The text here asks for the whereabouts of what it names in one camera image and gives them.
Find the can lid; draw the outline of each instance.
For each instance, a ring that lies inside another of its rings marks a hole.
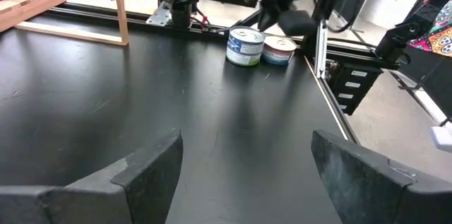
[[[295,51],[297,44],[286,37],[268,36],[266,37],[266,44],[276,50],[281,51]]]
[[[252,43],[262,43],[266,36],[250,27],[234,27],[230,30],[230,35],[238,40]]]

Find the black drawer unit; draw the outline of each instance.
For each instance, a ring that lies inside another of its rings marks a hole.
[[[381,69],[346,63],[338,64],[330,70],[328,84],[345,114],[353,114],[382,73]]]

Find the table surface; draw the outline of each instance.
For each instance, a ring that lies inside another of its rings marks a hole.
[[[303,57],[243,68],[225,42],[130,30],[127,48],[0,36],[0,184],[64,186],[180,128],[168,224],[340,223],[310,146],[340,129]]]

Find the wooden shelf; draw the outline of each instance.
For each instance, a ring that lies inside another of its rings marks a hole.
[[[49,8],[57,6],[66,0],[4,0],[0,1],[0,32],[11,27],[22,30],[33,30],[41,33],[62,35],[65,37],[75,37],[84,40],[106,42],[110,44],[127,45],[129,43],[129,32],[127,30],[126,10],[124,0],[116,0],[119,30],[121,37],[87,33],[83,31],[70,31],[57,26],[41,25],[39,23],[27,23],[23,21],[32,18]]]

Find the tin can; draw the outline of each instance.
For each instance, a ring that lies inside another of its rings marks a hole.
[[[263,46],[264,61],[277,65],[288,65],[297,44],[286,37],[268,36]]]
[[[259,63],[266,36],[250,27],[238,26],[230,30],[226,57],[233,64],[253,66]]]

